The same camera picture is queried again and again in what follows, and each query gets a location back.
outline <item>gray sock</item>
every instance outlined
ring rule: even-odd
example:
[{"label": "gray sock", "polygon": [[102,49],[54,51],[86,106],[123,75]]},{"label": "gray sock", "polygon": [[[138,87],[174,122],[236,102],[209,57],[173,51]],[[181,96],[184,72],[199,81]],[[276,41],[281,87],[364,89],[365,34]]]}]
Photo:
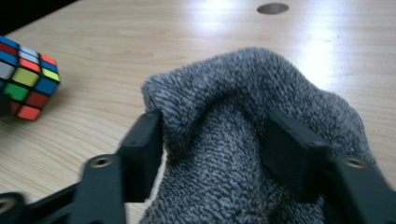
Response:
[{"label": "gray sock", "polygon": [[323,223],[323,200],[294,203],[261,161],[269,110],[375,164],[357,112],[265,49],[241,49],[149,77],[147,110],[163,112],[163,182],[141,223]]}]

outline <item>wooden table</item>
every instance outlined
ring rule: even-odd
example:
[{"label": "wooden table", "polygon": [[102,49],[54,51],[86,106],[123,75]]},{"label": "wooden table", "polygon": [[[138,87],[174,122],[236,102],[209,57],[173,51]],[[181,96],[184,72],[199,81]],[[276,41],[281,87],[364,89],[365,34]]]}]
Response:
[{"label": "wooden table", "polygon": [[[54,57],[63,84],[39,120],[0,119],[0,192],[34,202],[78,181],[82,163],[114,152],[144,112],[145,78],[251,46],[356,108],[395,188],[396,3],[282,2],[290,10],[269,16],[256,10],[263,0],[84,0],[8,35]],[[146,206],[129,206],[130,223]]]}]

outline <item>rubik's cube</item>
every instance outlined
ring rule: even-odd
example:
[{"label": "rubik's cube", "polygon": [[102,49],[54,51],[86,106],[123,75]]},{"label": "rubik's cube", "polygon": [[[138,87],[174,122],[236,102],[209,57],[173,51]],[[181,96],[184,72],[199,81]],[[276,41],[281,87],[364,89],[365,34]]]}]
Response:
[{"label": "rubik's cube", "polygon": [[9,96],[9,114],[37,119],[59,84],[55,60],[0,35],[0,94]]}]

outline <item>green sticker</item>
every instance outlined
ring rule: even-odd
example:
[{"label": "green sticker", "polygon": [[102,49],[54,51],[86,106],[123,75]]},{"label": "green sticker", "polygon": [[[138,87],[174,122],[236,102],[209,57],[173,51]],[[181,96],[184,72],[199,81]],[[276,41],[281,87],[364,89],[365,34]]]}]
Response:
[{"label": "green sticker", "polygon": [[3,90],[4,94],[8,94],[12,99],[23,101],[29,91],[24,87],[8,83]]}]

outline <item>table surface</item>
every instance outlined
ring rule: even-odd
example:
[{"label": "table surface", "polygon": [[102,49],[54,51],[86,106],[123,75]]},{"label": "table surface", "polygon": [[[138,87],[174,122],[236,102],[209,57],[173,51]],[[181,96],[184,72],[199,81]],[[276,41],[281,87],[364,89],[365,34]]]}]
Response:
[{"label": "table surface", "polygon": [[[271,49],[361,115],[396,187],[396,2],[84,0],[8,35],[59,64],[62,86],[37,121],[0,119],[0,193],[39,200],[79,179],[82,163],[112,153],[144,112],[150,75],[245,47]],[[147,203],[128,206],[136,223]]]}]

